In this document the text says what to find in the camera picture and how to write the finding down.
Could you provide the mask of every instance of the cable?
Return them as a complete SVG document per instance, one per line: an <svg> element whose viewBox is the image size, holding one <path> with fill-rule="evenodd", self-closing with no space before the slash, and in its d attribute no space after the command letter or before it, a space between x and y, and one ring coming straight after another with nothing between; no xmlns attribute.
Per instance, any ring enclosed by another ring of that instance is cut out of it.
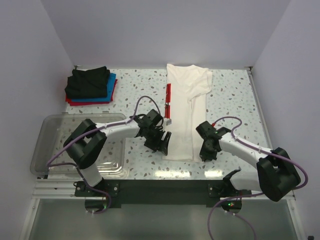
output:
<svg viewBox="0 0 320 240"><path fill-rule="evenodd" d="M92 212L93 214L101 214L101 213L105 212L108 208L110 208L111 202L112 202L111 196L110 196L106 191L101 191L101 190L95 189L95 188L93 188L92 186L90 186L90 185L88 184L88 182L86 181L85 177L83 176L83 174L80 172L79 166L78 166L77 164L75 164L75 163L73 163L73 162L64 162L64 163L52 164L52 162L53 162L55 159L57 159L57 157L59 157L64 151L66 151L68 148L70 148L74 143L76 143L77 141L79 141L80 139L83 139L84 137L86 137L86 136L88 136L88 135L90 135L90 134L92 134L92 133L95 133L95 132L97 132L97 131L100 131L100 130L102 130L102 129L106 129L106 128L114 127L114 126L119 126L119 125L124 125L124 124L128 124L128 123L132 122L132 121L134 120L136 114L137 114L137 110L138 110L138 107L139 107L139 102L140 102L141 99L143 99L143 98L150 99L150 100L154 103L154 105L155 105L158 113L161 115L161 112L160 112L160 109L159 109L157 103L156 103L151 97L146 96L146 95L141 96L141 97L138 99L138 101L136 102L136 105L135 105L135 108L134 108L134 112L133 112L132 117L131 117L127 122L125 122L125 121L123 121L123 122L113 122L113 123L111 122L111 123L107 124L106 126L97 127L97 128L95 128L95 129L93 129L93 130L90 130L90 131L87 131L87 132L81 134L80 136L76 137L74 140L72 140L71 142L69 142L69 143L68 143L65 147L63 147L61 150L59 150L59 151L58 151L52 158L50 158L50 160L46 163L46 166L47 166L48 168L57 167L57 166L65 166L65 165L74 166L75 169L77 170L78 174L79 174L80 177L82 178L84 184L86 185L86 187L87 187L88 189L90 189L90 190L92 190L92 191L95 191L95 192L97 192L97 193L100 193L100 194L104 194L104 195L106 196L107 201L108 201L108 199L109 199L108 204L107 204L107 206L106 206L104 209L102 209L102 210L100 210L100 211L94 211L94 212Z"/></svg>
<svg viewBox="0 0 320 240"><path fill-rule="evenodd" d="M248 143L240 140L239 138L236 138L236 135L235 135L234 131L235 131L235 129L237 129L238 127L240 127L240 126L242 125L242 120L241 120L240 118L238 118L238 117L236 117L236 116L223 116L223 117L220 117L219 119L217 119L217 120L214 122L214 124L216 124L217 122L219 122L219 121L222 120L222 119L236 119L236 120L238 120L238 121L240 122L238 125L236 125L235 127L233 127L233 128L231 129L231 135L232 135L232 137L233 137L237 142L239 142L239 143L241 143L242 145L244 145L244 146L246 146L246 147L248 147L248 148L251 148L251 149L253 149L253 150L260 151L260 152L263 153L263 154L267 154L267 155L270 155L270 156L272 156L272 157L275 157L275 158L284 160L284 161L286 161L286 162L288 162L288 163L293 164L293 165L296 166L298 169L300 169L301 172L302 172L303 175L304 175L304 183L301 184L301 185L299 185L299 186L297 186L297 187L295 187L294 190L301 189L301 188L303 188L305 185L307 185L307 183L308 183L308 181L309 181L309 177L308 177L307 172L302 168L302 166L300 166L299 164L295 163L294 161L292 161L292 160L289 159L289 158L286 158L286 157L284 157L284 156L280 156L280 155L274 154L274 153L272 153L272 152L264 151L264 150L262 150L262 149L259 149L259 148L255 147L255 146L252 146L252 145L250 145L250 144L248 144ZM250 195L232 196L232 197L227 197L227 198L222 199L222 200L220 200L219 202L217 202L217 203L213 206L213 208L210 210L209 215L208 215L208 219L207 219L207 229L208 229L208 233L209 233L211 239L214 240L214 237L213 237L213 235L212 235L212 233L211 233L211 230L210 230L210 218L211 218L211 215L212 215L214 209L215 209L217 206L219 206L219 205L222 204L223 202L228 201L228 200L231 200L231 199L251 198L251 197L261 196L261 195L263 195L263 194L264 194L264 193L261 192L261 193L250 194ZM238 215L238 214L235 214L235 216L238 217L238 218L240 218L240 219L242 219L243 221L245 221L245 222L249 225L249 227L250 227L250 228L252 229L252 231L253 231L254 240L256 240L256 239L257 239L257 233L256 233L254 227L251 225L251 223L248 222L243 216L240 216L240 215Z"/></svg>

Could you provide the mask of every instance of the blue cloth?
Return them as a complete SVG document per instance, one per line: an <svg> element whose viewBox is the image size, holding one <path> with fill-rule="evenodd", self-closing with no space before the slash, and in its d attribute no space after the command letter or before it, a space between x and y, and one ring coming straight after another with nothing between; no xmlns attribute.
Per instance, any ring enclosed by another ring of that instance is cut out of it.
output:
<svg viewBox="0 0 320 240"><path fill-rule="evenodd" d="M106 84L106 91L107 96L106 97L97 97L97 98L81 98L81 99L72 99L72 102L75 103L82 103L82 102L110 102L112 92L115 87L115 81L116 81L116 74L110 73L109 80Z"/></svg>

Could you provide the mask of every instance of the white wall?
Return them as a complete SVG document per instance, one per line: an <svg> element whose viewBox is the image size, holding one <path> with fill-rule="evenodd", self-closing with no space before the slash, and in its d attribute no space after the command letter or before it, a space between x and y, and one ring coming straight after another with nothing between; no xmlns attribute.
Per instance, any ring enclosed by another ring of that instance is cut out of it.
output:
<svg viewBox="0 0 320 240"><path fill-rule="evenodd" d="M0 239L15 240L34 187L39 130L65 108L72 64L39 0L0 1L0 32Z"/></svg>
<svg viewBox="0 0 320 240"><path fill-rule="evenodd" d="M253 68L274 147L309 174L295 191L308 235L320 237L320 1L292 0Z"/></svg>
<svg viewBox="0 0 320 240"><path fill-rule="evenodd" d="M74 64L253 66L290 0L42 0Z"/></svg>

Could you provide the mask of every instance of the plastic container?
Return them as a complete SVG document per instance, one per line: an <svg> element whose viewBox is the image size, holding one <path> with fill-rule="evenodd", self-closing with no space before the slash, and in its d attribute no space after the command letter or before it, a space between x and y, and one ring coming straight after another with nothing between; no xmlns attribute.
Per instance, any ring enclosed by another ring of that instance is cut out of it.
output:
<svg viewBox="0 0 320 240"><path fill-rule="evenodd" d="M38 140L34 149L30 171L43 177L48 174L46 167L47 161L63 148L63 144L73 130L85 119L91 119L94 123L111 123L124 120L126 117L121 113L101 113L101 114L60 114L50 115L42 123ZM114 142L106 140L96 165L103 176L117 177L122 175L125 157L125 140L119 139ZM54 163L68 163L74 161L66 152L62 153ZM68 177L78 175L73 166L52 167L49 172L51 175L64 174Z"/></svg>

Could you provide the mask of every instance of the gray floor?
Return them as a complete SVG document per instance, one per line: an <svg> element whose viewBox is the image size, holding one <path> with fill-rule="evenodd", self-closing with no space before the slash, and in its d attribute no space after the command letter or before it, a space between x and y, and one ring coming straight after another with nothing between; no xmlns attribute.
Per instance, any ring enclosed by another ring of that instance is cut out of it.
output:
<svg viewBox="0 0 320 240"><path fill-rule="evenodd" d="M41 200L32 240L209 240L207 217L201 205L123 205L92 217L83 200ZM259 240L297 239L287 202L247 200L240 214L250 221ZM214 211L215 240L253 240L241 219Z"/></svg>

